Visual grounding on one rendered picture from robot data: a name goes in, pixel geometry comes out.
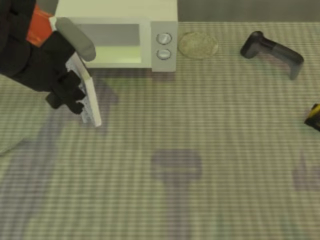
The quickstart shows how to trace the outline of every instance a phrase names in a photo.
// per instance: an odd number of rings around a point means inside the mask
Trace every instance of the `microwave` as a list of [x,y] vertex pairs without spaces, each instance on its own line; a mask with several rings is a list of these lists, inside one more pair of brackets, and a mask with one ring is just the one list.
[[60,0],[56,18],[68,18],[94,43],[89,69],[148,68],[175,72],[177,0]]

